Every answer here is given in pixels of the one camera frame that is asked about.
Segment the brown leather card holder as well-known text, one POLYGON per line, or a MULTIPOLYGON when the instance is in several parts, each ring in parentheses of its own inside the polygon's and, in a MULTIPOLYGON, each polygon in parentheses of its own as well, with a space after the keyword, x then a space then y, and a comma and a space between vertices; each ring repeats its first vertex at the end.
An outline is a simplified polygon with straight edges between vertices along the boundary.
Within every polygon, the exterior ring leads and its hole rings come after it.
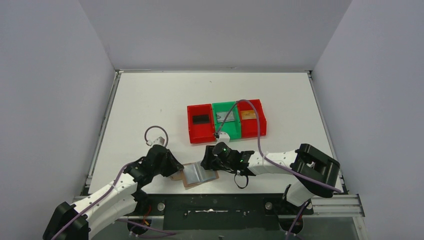
POLYGON ((172 181, 181 181, 185 189, 219 179, 219 174, 214 170, 206 170, 201 166, 201 162, 186 163, 183 169, 169 177, 172 181))

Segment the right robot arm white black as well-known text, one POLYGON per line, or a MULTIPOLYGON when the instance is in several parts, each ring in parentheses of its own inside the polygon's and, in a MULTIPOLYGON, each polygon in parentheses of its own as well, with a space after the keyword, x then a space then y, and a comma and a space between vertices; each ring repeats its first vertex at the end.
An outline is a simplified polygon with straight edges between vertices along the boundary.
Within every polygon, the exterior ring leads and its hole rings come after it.
POLYGON ((282 209, 295 213, 314 196, 332 198, 340 163, 314 146, 302 143, 298 149, 277 153, 253 150, 238 151, 224 142, 206 146, 200 165, 205 170, 225 171, 246 178, 262 174, 286 174, 296 177, 281 199, 282 209))

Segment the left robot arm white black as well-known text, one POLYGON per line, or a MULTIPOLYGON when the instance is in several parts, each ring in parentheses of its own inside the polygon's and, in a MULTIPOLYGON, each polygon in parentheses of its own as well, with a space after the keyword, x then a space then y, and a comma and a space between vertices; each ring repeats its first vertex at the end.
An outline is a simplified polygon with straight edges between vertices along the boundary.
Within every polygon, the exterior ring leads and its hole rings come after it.
POLYGON ((124 165, 110 183, 74 203, 59 204, 43 233, 44 240, 90 240, 100 230, 151 204, 143 187, 155 176, 170 177, 184 166, 166 147, 155 144, 146 156, 124 165))

